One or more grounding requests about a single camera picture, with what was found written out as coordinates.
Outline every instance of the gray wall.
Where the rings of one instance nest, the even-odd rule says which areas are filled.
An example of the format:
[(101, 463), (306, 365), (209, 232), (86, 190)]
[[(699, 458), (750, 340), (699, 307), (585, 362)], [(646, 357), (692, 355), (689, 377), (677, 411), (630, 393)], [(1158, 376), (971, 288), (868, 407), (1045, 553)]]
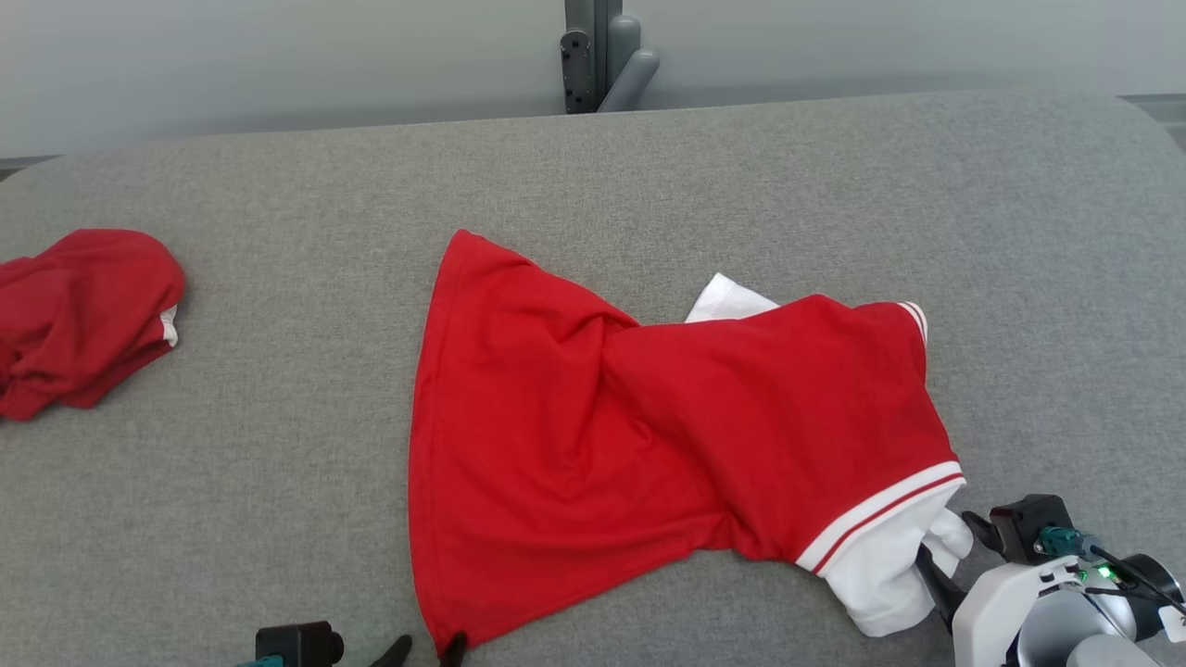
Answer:
[[(649, 108), (1186, 89), (1182, 0), (625, 0)], [(0, 0), (0, 159), (210, 132), (559, 113), (561, 0)]]

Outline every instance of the white stripe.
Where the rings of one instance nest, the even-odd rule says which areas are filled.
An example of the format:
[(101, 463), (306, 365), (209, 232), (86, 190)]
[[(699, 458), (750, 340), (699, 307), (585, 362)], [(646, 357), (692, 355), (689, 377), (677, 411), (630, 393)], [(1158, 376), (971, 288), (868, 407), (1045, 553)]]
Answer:
[[(808, 546), (808, 548), (803, 551), (802, 554), (799, 554), (799, 557), (795, 560), (795, 564), (808, 571), (815, 570), (816, 565), (820, 565), (820, 560), (823, 559), (823, 557), (828, 555), (828, 552), (831, 551), (833, 545), (835, 545), (837, 540), (843, 538), (844, 533), (852, 531), (854, 526), (859, 526), (862, 521), (867, 520), (869, 516), (873, 516), (878, 512), (881, 512), (881, 509), (884, 509), (885, 507), (893, 504), (903, 496), (907, 496), (912, 491), (916, 491), (927, 484), (931, 484), (933, 482), (937, 482), (944, 477), (955, 475), (957, 472), (961, 472), (959, 463), (955, 460), (948, 460), (938, 465), (932, 465), (920, 472), (916, 472), (910, 477), (906, 477), (901, 482), (898, 482), (897, 484), (893, 484), (876, 494), (873, 494), (872, 496), (860, 502), (856, 507), (849, 509), (844, 514), (841, 514), (840, 517), (837, 517), (818, 535), (816, 535), (816, 539), (811, 541), (811, 544)], [(932, 490), (937, 491), (940, 489), (946, 489), (949, 484), (959, 487), (964, 484), (964, 479), (961, 477), (957, 479), (952, 479), (945, 484), (939, 484), (935, 487), (935, 489), (927, 489), (927, 493), (919, 494), (918, 496), (903, 502), (901, 504), (894, 507), (892, 510), (886, 512), (885, 514), (879, 516), (878, 521), (871, 521), (868, 525), (862, 526), (860, 531), (854, 531), (853, 534), (848, 535), (848, 539), (846, 539), (846, 544), (852, 544), (852, 539), (855, 535), (863, 532), (865, 528), (879, 523), (880, 520), (887, 516), (893, 516), (894, 514), (897, 514), (898, 512), (900, 512), (906, 507), (910, 507), (918, 500), (929, 497)], [(836, 555), (843, 548), (844, 545), (841, 545), (836, 550), (836, 552), (831, 554), (831, 559), (829, 559), (829, 563), (835, 560)], [(818, 574), (822, 577), (823, 571), (818, 572)]]
[(177, 306), (160, 313), (160, 324), (165, 328), (165, 335), (161, 338), (168, 341), (170, 348), (177, 347), (177, 328), (173, 326), (174, 316), (177, 316)]
[(923, 342), (930, 341), (931, 330), (930, 326), (926, 325), (926, 312), (923, 310), (923, 306), (916, 304), (914, 301), (906, 301), (906, 303), (914, 306), (914, 310), (918, 311), (918, 317), (923, 318)]
[(923, 345), (926, 345), (926, 325), (923, 324), (923, 319), (919, 317), (923, 311), (916, 311), (910, 307), (908, 301), (899, 301), (898, 305), (910, 313), (910, 317), (914, 318), (914, 324), (918, 325), (918, 332), (923, 336)]

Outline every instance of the striped trim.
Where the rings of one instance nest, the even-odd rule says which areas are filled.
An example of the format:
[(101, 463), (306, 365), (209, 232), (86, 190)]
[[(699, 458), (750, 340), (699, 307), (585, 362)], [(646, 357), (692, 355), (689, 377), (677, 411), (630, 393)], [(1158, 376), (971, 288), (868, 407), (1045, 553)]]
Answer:
[(914, 324), (918, 325), (919, 332), (923, 333), (923, 345), (926, 345), (927, 337), (931, 333), (930, 328), (926, 324), (926, 313), (924, 313), (923, 309), (918, 307), (918, 304), (913, 301), (900, 301), (898, 305), (906, 309), (906, 312), (914, 318)]
[(840, 515), (811, 541), (795, 564), (823, 577), (831, 559), (865, 532), (925, 497), (963, 484), (963, 472), (955, 460), (916, 472)]

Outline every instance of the gray table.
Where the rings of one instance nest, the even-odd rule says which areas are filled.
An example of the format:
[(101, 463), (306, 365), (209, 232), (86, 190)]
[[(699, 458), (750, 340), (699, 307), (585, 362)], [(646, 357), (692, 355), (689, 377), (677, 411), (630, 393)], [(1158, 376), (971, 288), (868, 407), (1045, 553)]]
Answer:
[[(0, 185), (0, 259), (136, 228), (189, 292), (181, 344), (97, 409), (0, 424), (0, 662), (234, 665), (257, 627), (327, 618), (347, 667), (400, 631), (432, 663), (408, 414), (459, 227), (644, 323), (682, 319), (714, 271), (780, 301), (908, 296), (970, 482), (956, 504), (1057, 493), (1114, 551), (1186, 574), (1184, 222), (1186, 158), (1154, 121), (1037, 91), (215, 136), (38, 165)], [(806, 572), (702, 553), (467, 665), (949, 656), (933, 616), (866, 639)]]

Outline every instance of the white label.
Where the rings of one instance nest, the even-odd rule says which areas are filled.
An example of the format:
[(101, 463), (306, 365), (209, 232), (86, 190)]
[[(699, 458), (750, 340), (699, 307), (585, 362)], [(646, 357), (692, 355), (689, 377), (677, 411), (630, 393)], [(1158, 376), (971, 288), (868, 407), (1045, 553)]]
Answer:
[(1186, 642), (1186, 616), (1173, 606), (1162, 606), (1158, 614), (1161, 615), (1161, 624), (1165, 625), (1169, 641)]

